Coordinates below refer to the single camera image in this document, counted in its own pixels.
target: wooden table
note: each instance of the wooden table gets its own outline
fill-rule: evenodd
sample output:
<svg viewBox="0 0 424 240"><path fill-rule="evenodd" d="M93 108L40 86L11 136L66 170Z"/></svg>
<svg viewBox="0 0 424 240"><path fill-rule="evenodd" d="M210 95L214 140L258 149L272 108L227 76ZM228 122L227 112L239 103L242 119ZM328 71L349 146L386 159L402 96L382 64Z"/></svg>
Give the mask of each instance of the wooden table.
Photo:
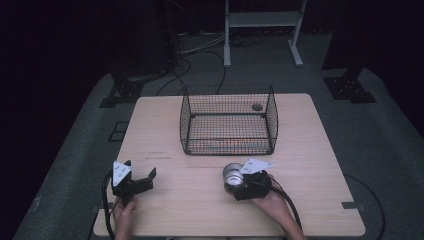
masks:
<svg viewBox="0 0 424 240"><path fill-rule="evenodd" d="M361 236L365 227L353 202L312 99L275 94L279 130L275 152L256 159L274 164L273 174L294 201L307 236ZM142 97L118 161L132 160L133 179L154 168L154 189L138 195L138 236L282 236L280 227L250 201L237 202L223 187L222 170L246 156L188 156L179 139L182 97ZM111 191L108 198L115 198ZM107 235L99 212L96 235Z"/></svg>

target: wire basket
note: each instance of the wire basket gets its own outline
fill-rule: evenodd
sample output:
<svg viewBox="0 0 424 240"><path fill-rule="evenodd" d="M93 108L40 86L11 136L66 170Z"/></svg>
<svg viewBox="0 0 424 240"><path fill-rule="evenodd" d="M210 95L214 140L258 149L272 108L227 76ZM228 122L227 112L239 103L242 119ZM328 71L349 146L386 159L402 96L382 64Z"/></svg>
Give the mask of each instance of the wire basket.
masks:
<svg viewBox="0 0 424 240"><path fill-rule="evenodd" d="M189 155L269 155L278 134L271 85L184 88L180 139Z"/></svg>

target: human hand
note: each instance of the human hand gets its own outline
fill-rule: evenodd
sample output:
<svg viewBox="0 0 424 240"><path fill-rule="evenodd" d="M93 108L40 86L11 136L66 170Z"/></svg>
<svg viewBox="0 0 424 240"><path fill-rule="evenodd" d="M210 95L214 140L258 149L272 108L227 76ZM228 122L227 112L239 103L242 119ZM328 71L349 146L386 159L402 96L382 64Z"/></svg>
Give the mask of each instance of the human hand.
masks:
<svg viewBox="0 0 424 240"><path fill-rule="evenodd" d="M268 176L272 179L272 186L279 188L273 180L274 177L270 174ZM264 198L255 198L251 201L281 226L288 239L306 239L291 215L286 200L278 193L269 191Z"/></svg>
<svg viewBox="0 0 424 240"><path fill-rule="evenodd" d="M133 198L124 207L122 200L116 198L113 219L115 220L115 240L128 240L132 237L132 210L137 205L138 198Z"/></svg>

